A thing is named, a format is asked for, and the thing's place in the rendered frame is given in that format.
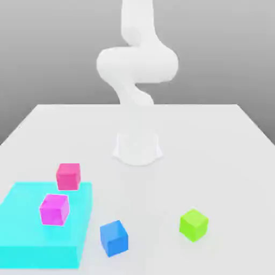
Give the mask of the small magenta cube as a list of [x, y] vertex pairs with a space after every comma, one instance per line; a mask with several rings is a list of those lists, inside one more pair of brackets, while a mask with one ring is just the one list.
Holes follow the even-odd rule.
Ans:
[[47, 194], [39, 207], [43, 225], [64, 226], [70, 213], [69, 198], [64, 194]]

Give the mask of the small blue cube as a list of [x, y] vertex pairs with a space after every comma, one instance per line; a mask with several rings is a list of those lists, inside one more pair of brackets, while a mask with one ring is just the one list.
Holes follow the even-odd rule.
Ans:
[[108, 257], [128, 250], [128, 234], [120, 220], [100, 226], [100, 241]]

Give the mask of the small green cube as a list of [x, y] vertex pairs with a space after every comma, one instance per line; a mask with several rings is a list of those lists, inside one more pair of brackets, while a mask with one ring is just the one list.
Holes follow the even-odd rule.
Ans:
[[208, 217], [193, 208], [180, 217], [179, 232], [196, 242], [206, 234], [208, 222]]

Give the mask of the small pink cube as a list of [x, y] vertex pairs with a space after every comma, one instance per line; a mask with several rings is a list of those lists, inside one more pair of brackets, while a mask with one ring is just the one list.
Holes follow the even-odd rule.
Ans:
[[81, 182], [81, 168], [79, 163], [61, 163], [56, 172], [59, 190], [78, 190]]

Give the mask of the large cyan box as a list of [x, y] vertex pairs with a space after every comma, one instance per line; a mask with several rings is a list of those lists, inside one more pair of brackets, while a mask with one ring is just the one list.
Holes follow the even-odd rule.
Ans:
[[0, 268], [77, 269], [92, 210], [92, 184], [64, 191], [70, 213], [63, 226], [43, 225], [39, 206], [60, 194], [55, 182], [17, 182], [0, 203]]

